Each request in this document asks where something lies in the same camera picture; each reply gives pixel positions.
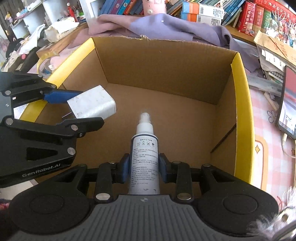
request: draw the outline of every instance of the plaid tablecloth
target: plaid tablecloth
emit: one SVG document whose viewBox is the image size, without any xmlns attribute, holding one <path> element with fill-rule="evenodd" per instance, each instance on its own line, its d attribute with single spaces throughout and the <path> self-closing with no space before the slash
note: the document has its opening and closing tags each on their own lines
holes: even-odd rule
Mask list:
<svg viewBox="0 0 296 241">
<path fill-rule="evenodd" d="M 275 126 L 276 113 L 264 92 L 250 89 L 255 124 L 255 158 L 252 184 L 272 195 L 279 209 L 286 203 L 286 194 L 294 182 L 295 159 L 281 148 L 283 132 Z M 295 154 L 294 141 L 288 137 L 285 151 Z"/>
</svg>

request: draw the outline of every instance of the barcode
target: barcode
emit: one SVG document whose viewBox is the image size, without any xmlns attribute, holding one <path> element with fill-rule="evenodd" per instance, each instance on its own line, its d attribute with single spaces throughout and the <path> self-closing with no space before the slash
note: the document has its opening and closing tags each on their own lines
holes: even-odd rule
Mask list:
<svg viewBox="0 0 296 241">
<path fill-rule="evenodd" d="M 212 18 L 212 26 L 220 25 L 220 20 Z"/>
<path fill-rule="evenodd" d="M 214 17 L 222 18 L 222 10 L 219 9 L 213 9 L 213 15 Z"/>
</svg>

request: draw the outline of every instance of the spray bottle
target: spray bottle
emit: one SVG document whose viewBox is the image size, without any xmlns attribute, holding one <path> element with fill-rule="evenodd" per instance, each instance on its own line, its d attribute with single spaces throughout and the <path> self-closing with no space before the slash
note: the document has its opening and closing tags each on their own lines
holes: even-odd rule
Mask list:
<svg viewBox="0 0 296 241">
<path fill-rule="evenodd" d="M 159 194 L 158 140 L 148 113 L 142 113 L 131 140 L 130 187 L 132 195 Z"/>
</svg>

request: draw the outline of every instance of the red banner with chinese characters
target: red banner with chinese characters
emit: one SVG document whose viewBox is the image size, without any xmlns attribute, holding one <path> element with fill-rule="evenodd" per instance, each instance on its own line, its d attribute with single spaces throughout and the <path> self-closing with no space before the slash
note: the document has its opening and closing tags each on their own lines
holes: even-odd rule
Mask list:
<svg viewBox="0 0 296 241">
<path fill-rule="evenodd" d="M 264 7 L 266 10 L 271 11 L 273 14 L 276 13 L 276 16 L 282 15 L 281 18 L 287 18 L 287 22 L 291 21 L 292 23 L 296 23 L 296 15 L 275 0 L 252 0 L 252 2 L 261 7 Z"/>
</svg>

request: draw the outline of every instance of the phone screen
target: phone screen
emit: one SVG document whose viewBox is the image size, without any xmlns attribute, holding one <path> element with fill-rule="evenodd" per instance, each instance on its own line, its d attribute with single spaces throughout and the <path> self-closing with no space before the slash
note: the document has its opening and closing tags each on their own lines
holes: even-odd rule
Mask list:
<svg viewBox="0 0 296 241">
<path fill-rule="evenodd" d="M 285 67 L 277 126 L 296 139 L 296 73 L 288 66 Z"/>
</svg>

